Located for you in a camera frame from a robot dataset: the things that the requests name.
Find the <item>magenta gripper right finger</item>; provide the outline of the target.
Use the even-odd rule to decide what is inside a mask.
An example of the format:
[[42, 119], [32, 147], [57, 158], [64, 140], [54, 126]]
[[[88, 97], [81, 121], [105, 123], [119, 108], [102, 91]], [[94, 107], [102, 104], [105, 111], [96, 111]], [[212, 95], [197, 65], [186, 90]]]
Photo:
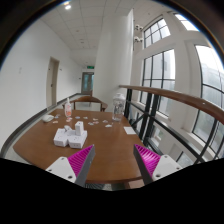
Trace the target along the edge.
[[133, 154], [145, 185], [182, 169], [169, 155], [160, 156], [137, 144], [134, 145]]

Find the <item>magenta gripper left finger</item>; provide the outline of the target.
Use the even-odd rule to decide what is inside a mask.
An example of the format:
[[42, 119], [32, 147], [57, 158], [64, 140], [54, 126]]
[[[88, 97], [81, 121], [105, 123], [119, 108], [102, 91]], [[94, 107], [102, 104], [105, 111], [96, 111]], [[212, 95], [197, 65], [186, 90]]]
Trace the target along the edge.
[[91, 145], [68, 158], [59, 157], [46, 171], [83, 187], [94, 157], [95, 146]]

